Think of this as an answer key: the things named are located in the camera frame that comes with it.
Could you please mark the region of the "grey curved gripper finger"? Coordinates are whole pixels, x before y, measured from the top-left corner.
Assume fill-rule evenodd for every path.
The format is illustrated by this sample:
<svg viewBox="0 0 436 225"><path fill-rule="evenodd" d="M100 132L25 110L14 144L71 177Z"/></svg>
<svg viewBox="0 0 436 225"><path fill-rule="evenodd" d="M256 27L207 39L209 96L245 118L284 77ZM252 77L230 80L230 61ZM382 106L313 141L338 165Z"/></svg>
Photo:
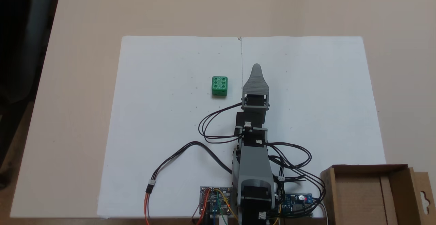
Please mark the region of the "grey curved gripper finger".
<svg viewBox="0 0 436 225"><path fill-rule="evenodd" d="M245 95L269 95L269 86L266 83L260 64L254 64L249 79L244 84L242 92Z"/></svg>

